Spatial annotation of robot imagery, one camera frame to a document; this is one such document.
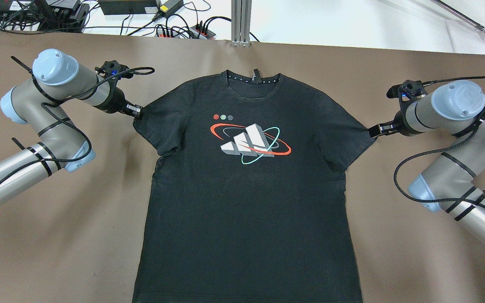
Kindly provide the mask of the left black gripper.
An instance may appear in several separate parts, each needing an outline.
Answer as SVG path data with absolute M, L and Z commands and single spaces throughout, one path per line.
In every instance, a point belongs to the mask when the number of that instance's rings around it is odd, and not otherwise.
M 143 117 L 143 107 L 127 103 L 125 94 L 117 87 L 110 89 L 107 99 L 99 105 L 99 109 L 108 114 L 116 112 L 125 113 L 138 120 Z

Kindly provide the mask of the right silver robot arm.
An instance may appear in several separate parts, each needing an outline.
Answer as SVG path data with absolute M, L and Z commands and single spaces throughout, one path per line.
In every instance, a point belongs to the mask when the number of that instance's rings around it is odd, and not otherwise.
M 450 133 L 451 146 L 408 158 L 437 154 L 406 191 L 399 185 L 398 173 L 407 160 L 397 165 L 393 182 L 406 198 L 429 211 L 445 211 L 485 244 L 485 189 L 473 184 L 485 170 L 485 94 L 474 77 L 440 83 L 431 93 L 426 88 L 436 80 L 406 80 L 392 86 L 386 95 L 399 101 L 399 111 L 392 121 L 371 127 L 369 134 L 372 138 L 396 133 L 416 136 L 436 129 Z

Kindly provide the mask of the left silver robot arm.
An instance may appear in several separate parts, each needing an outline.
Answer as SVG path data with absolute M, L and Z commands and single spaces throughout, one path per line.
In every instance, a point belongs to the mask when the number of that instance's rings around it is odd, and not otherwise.
M 96 157 L 89 138 L 62 109 L 64 102 L 77 98 L 100 111 L 139 119 L 142 107 L 127 101 L 116 84 L 154 69 L 112 60 L 91 70 L 61 50 L 47 49 L 28 72 L 31 78 L 8 91 L 0 108 L 13 122 L 29 124 L 39 142 L 0 162 L 0 206 L 57 171 L 73 172 Z

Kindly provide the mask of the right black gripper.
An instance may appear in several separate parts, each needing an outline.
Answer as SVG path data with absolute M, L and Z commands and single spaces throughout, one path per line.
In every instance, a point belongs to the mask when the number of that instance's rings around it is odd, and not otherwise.
M 402 134 L 409 136 L 409 129 L 404 121 L 402 111 L 397 111 L 392 123 L 378 123 L 368 129 L 371 138 Z

